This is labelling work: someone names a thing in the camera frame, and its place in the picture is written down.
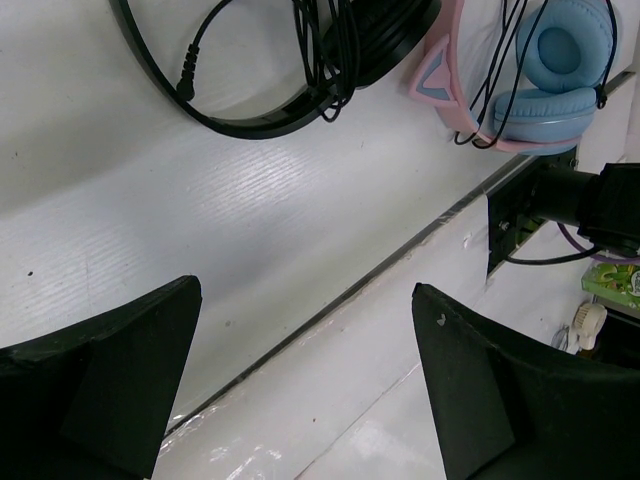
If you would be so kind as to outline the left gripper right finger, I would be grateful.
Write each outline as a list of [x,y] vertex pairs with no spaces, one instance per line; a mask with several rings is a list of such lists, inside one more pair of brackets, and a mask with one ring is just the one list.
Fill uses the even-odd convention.
[[639,374],[554,349],[428,284],[413,325],[450,479],[635,479]]

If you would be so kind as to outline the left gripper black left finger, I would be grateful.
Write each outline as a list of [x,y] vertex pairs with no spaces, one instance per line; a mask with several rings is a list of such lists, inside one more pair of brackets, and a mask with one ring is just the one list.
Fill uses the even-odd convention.
[[182,276],[1,351],[4,478],[149,478],[202,304]]

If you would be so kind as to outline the black wired headphones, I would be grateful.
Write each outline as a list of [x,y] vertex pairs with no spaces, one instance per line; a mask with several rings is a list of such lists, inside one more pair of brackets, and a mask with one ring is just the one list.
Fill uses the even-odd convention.
[[151,54],[127,1],[116,16],[139,64],[176,107],[207,129],[227,137],[268,140],[291,134],[321,118],[334,122],[354,93],[393,70],[425,37],[442,8],[439,1],[295,1],[295,33],[305,87],[280,108],[246,119],[208,116],[192,104],[201,44],[227,7],[221,1],[199,25],[184,56],[180,78],[171,83]]

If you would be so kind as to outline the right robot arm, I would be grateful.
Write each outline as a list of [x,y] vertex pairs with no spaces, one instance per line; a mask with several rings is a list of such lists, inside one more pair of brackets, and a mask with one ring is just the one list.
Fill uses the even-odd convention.
[[537,179],[530,213],[574,226],[593,245],[631,259],[639,255],[639,165],[607,164],[599,174],[549,168]]

